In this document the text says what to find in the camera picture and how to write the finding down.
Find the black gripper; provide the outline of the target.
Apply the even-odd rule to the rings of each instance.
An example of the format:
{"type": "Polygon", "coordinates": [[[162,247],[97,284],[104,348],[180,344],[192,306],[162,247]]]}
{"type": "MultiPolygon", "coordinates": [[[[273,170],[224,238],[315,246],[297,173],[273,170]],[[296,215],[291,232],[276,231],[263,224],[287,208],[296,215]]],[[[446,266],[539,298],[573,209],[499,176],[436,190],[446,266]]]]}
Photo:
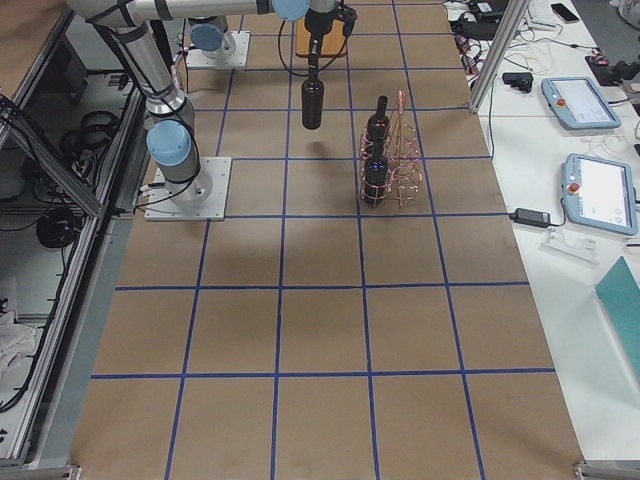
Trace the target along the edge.
{"type": "Polygon", "coordinates": [[[304,27],[310,35],[308,45],[308,79],[317,79],[319,73],[319,58],[324,37],[333,26],[333,12],[318,12],[309,9],[304,17],[304,27]]]}

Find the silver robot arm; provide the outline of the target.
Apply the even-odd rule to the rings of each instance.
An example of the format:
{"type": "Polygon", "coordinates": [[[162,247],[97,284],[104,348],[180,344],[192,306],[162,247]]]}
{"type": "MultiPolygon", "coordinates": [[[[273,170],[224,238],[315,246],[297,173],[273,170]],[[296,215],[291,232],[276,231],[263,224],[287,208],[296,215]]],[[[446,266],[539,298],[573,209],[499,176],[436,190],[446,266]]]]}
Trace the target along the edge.
{"type": "Polygon", "coordinates": [[[283,21],[303,20],[310,35],[308,72],[301,87],[302,124],[320,127],[324,85],[319,78],[323,40],[335,22],[349,36],[357,18],[341,1],[72,1],[70,7],[102,37],[135,79],[154,121],[146,136],[151,157],[164,178],[166,198],[182,217],[203,217],[206,201],[214,198],[214,179],[200,156],[194,133],[194,108],[176,85],[151,32],[153,20],[192,22],[190,37],[202,51],[216,52],[227,37],[228,15],[275,13],[283,21]]]}
{"type": "Polygon", "coordinates": [[[188,22],[191,44],[205,57],[222,62],[235,52],[236,44],[226,16],[189,18],[188,22]]]}

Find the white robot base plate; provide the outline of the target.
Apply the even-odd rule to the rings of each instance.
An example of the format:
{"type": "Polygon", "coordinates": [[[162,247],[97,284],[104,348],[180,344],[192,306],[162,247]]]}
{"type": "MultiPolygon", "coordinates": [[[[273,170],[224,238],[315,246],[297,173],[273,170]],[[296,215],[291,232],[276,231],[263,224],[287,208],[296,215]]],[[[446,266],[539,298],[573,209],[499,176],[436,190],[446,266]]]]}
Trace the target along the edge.
{"type": "Polygon", "coordinates": [[[160,168],[155,170],[150,206],[144,207],[148,221],[223,221],[226,213],[231,157],[201,157],[200,172],[189,184],[166,183],[160,168]]]}

